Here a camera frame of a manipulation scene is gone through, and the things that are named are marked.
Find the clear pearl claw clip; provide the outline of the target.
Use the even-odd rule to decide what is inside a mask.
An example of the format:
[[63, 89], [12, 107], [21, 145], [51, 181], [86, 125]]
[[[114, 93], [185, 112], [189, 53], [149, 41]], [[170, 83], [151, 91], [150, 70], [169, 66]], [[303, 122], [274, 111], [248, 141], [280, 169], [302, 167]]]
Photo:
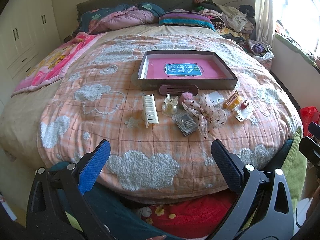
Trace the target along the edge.
[[166, 116], [173, 116], [178, 110], [178, 96], [171, 96], [167, 94], [162, 104], [162, 114]]

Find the purple teal striped pillow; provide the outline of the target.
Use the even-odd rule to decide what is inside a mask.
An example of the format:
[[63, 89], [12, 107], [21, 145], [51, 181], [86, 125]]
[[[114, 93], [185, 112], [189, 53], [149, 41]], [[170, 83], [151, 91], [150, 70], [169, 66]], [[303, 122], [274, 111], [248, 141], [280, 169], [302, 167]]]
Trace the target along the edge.
[[160, 25], [203, 27], [215, 31], [214, 25], [207, 16], [185, 10], [166, 12], [158, 19], [158, 22]]

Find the shallow cardboard box tray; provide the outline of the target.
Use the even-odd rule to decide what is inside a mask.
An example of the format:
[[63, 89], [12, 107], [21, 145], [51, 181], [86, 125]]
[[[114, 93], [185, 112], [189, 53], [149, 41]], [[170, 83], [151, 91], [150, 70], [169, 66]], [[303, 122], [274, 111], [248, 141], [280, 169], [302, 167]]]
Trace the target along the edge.
[[161, 85], [195, 85], [204, 90], [233, 90], [238, 78], [213, 51], [150, 50], [137, 74], [142, 90]]

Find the polka dot tulle bow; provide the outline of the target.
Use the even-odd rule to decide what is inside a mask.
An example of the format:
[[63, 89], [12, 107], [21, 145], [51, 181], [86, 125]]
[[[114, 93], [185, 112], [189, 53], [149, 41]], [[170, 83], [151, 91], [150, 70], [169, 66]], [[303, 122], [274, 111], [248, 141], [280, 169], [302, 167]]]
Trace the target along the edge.
[[204, 139], [208, 139], [213, 129], [221, 128], [226, 124], [227, 114], [223, 109], [214, 105], [208, 94], [202, 94], [199, 102], [186, 99], [182, 102], [183, 108], [196, 120], [197, 128]]

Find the floral laundry basket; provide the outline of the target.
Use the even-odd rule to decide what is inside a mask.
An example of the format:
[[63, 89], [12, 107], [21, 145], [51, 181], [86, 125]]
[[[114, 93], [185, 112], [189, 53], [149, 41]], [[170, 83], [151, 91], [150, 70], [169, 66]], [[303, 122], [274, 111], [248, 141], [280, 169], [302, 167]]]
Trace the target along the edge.
[[249, 47], [249, 54], [270, 72], [274, 54], [269, 49], [268, 45], [264, 42], [255, 40], [247, 40], [247, 44]]

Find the cream wardrobe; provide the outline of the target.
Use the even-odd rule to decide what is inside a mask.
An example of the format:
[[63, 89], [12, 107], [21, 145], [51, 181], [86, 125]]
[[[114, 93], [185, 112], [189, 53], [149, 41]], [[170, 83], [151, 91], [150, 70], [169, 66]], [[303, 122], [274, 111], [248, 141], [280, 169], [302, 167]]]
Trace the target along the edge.
[[52, 0], [9, 0], [1, 13], [1, 68], [14, 84], [61, 44]]

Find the green cushion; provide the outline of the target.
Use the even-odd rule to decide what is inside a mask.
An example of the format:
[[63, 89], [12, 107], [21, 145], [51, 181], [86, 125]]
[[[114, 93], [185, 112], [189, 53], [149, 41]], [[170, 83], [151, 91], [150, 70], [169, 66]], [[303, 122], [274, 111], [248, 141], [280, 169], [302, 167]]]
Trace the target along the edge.
[[293, 210], [296, 209], [302, 196], [304, 182], [306, 178], [307, 159], [299, 151], [299, 143], [303, 136], [303, 130], [299, 126], [293, 136], [291, 147], [281, 167], [284, 172]]

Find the pink cartoon blanket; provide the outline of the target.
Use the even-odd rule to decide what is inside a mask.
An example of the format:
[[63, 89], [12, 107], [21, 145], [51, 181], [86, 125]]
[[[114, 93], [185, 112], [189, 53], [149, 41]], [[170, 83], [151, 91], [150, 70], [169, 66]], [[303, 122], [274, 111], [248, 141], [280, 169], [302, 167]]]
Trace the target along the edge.
[[16, 86], [12, 96], [33, 92], [62, 79], [71, 64], [104, 35], [104, 33], [97, 35], [89, 35], [85, 32], [78, 33], [75, 38], [56, 48], [33, 67]]

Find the brown hair clip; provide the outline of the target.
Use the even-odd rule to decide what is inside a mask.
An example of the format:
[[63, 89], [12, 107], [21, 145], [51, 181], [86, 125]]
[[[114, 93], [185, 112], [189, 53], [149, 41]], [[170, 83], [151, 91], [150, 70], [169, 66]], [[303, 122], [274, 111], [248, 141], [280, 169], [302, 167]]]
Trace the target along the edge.
[[196, 85], [160, 85], [158, 88], [158, 93], [160, 95], [178, 95], [180, 96], [182, 93], [187, 92], [193, 95], [197, 95], [199, 89]]

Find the white earring card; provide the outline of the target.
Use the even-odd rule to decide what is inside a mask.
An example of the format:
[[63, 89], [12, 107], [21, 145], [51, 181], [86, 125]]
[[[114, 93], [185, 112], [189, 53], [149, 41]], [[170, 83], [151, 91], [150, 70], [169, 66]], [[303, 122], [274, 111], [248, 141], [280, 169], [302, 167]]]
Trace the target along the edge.
[[223, 103], [225, 101], [225, 98], [217, 91], [211, 92], [208, 94], [210, 101], [214, 105], [218, 105], [220, 103]]

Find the peach cloud pattern quilt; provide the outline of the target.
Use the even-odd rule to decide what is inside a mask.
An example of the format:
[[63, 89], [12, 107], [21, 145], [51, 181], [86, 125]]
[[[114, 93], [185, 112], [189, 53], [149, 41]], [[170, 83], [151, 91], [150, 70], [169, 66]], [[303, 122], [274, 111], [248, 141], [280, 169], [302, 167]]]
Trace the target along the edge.
[[[142, 120], [145, 93], [135, 80], [148, 50], [217, 53], [238, 78], [236, 90], [250, 101], [252, 116], [184, 136], [172, 117]], [[241, 160], [264, 167], [301, 128], [300, 116], [272, 75], [234, 41], [219, 35], [104, 35], [69, 69], [40, 118], [37, 148], [47, 167], [77, 162], [104, 139], [111, 155], [99, 181], [121, 194], [180, 199], [224, 190], [210, 146], [219, 139]]]

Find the white comb hair clip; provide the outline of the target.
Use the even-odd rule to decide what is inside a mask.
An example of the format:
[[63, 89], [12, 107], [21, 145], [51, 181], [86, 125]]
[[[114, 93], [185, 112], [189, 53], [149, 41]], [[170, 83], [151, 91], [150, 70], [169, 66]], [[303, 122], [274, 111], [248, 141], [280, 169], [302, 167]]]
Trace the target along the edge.
[[150, 124], [158, 125], [159, 120], [158, 120], [154, 95], [143, 95], [142, 103], [143, 103], [142, 119], [145, 122], [145, 127], [148, 128]]

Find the red plastic bag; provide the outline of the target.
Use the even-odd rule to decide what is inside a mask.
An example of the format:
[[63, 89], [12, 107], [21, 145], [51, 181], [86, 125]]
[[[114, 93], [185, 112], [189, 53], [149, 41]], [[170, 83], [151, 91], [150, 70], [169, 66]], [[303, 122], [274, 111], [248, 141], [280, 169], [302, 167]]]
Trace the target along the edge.
[[308, 126], [311, 122], [319, 124], [319, 110], [315, 106], [303, 107], [300, 109], [300, 117], [303, 124], [303, 135], [309, 136], [311, 133]]

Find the pink pompom hair clip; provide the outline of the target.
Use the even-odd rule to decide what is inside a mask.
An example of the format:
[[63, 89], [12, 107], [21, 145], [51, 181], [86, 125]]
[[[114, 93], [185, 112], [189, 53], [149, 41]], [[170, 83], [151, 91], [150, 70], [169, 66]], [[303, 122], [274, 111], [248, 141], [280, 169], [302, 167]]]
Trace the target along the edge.
[[193, 100], [193, 94], [190, 92], [183, 92], [178, 98], [178, 105], [180, 109], [183, 109], [184, 100]]

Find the pink and blue book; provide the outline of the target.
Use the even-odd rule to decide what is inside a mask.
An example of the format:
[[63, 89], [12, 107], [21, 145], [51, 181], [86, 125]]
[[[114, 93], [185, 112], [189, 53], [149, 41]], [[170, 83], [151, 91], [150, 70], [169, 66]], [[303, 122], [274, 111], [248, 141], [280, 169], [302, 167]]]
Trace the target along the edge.
[[147, 79], [224, 79], [227, 75], [213, 61], [193, 58], [150, 59]]

